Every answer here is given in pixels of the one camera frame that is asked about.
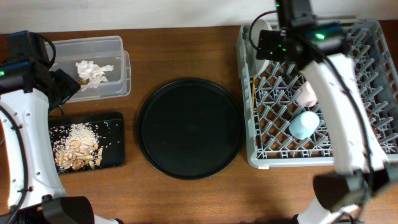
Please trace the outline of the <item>grey round plate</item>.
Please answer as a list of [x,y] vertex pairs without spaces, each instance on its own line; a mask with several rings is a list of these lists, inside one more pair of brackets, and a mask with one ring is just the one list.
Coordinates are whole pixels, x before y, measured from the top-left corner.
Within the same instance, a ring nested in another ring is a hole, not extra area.
[[[260,31],[271,30],[271,29],[272,29],[271,26],[264,19],[259,19],[252,28],[251,32],[252,42],[256,46],[258,46]],[[246,44],[246,48],[248,53],[248,65],[249,65],[250,76],[251,77],[258,76],[266,69],[266,67],[269,64],[269,61],[258,60],[256,58],[257,50],[251,46],[250,42]]]

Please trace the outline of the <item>white tissue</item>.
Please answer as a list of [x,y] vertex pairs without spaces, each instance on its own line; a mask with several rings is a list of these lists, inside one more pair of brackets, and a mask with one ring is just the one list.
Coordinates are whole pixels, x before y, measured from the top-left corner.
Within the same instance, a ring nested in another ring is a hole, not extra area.
[[93,88],[97,88],[100,83],[107,83],[108,79],[105,77],[106,72],[112,72],[114,70],[113,65],[99,66],[94,61],[82,60],[75,64],[79,80],[89,79],[88,85],[92,85]]

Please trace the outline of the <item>pink plastic cup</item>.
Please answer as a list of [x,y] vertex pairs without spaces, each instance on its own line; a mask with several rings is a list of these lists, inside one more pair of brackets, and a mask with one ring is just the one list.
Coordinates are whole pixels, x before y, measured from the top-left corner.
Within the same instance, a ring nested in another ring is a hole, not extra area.
[[304,107],[313,107],[318,102],[317,96],[311,86],[311,84],[306,81],[299,89],[299,94],[296,102]]

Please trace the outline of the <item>wooden chopstick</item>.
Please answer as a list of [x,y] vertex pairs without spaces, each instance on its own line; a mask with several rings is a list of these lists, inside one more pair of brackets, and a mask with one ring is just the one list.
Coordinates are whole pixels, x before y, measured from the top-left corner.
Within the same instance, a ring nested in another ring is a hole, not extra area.
[[254,108],[255,104],[255,94],[256,94],[256,77],[252,78],[252,88],[251,88],[251,96],[252,96],[252,107]]

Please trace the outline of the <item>light blue plastic cup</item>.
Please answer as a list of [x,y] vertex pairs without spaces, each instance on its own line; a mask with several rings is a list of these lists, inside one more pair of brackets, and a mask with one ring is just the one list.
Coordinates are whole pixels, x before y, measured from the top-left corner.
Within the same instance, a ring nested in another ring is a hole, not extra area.
[[290,122],[289,132],[293,137],[303,140],[310,137],[315,132],[319,124],[320,118],[316,113],[305,111]]

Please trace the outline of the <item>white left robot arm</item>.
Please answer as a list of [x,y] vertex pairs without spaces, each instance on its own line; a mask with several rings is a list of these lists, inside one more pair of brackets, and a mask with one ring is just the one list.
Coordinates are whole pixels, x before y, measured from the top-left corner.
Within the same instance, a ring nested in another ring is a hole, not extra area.
[[58,176],[48,115],[68,101],[79,83],[51,71],[46,37],[27,30],[7,35],[1,64],[1,126],[9,164],[9,211],[1,223],[120,223],[95,215],[84,196],[68,197]]

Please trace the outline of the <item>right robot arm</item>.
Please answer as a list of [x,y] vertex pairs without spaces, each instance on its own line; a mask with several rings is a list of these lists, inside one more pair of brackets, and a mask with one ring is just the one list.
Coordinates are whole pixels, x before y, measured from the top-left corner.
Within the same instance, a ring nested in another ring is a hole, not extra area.
[[374,134],[348,55],[342,27],[321,24],[308,0],[276,0],[279,30],[263,30],[253,45],[259,60],[296,64],[311,84],[333,148],[335,170],[313,178],[315,198],[292,218],[293,223],[339,223],[362,212],[368,200],[397,183],[397,166],[389,163]]

